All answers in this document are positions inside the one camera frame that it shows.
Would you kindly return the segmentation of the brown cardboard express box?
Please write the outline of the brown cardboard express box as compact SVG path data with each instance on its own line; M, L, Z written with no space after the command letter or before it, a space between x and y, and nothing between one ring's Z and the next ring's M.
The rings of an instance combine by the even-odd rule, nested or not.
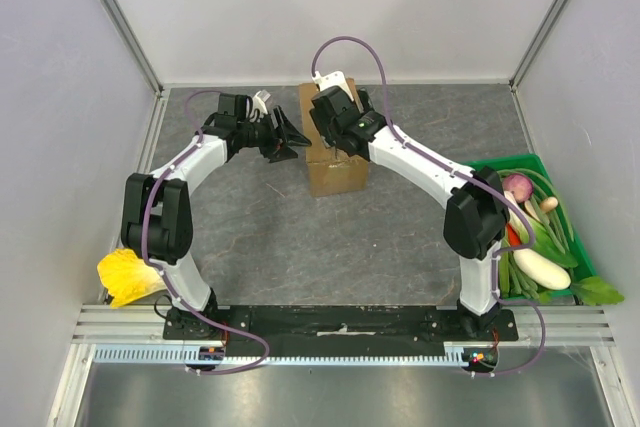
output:
M313 197L326 197L364 190L369 164L360 157L349 157L336 148L325 146L310 115L311 99L316 93L316 85L312 82L298 86L303 135L311 141L305 152L310 193Z

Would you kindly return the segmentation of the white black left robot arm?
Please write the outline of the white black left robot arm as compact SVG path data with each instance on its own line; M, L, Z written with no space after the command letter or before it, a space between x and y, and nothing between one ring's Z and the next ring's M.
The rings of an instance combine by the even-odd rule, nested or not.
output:
M213 311L215 294L191 254L191 195L245 148L275 163L295 159L297 147L311 145L269 92L220 92L214 112L195 124L194 136L180 153L150 173L127 178L121 243L160 274L172 305L188 312L184 326L196 339L215 336L220 318Z

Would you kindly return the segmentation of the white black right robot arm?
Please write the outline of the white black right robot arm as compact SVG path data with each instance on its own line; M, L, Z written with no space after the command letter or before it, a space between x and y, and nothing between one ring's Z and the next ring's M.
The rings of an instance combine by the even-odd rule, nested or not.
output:
M458 328L469 340L483 339L500 310L492 258L508 220L507 207L494 196L502 192L497 172L475 170L427 148L418 152L410 137L372 107L361 111L339 86L319 91L311 102L310 116L328 146L391 170L444 208L443 236L460 260Z

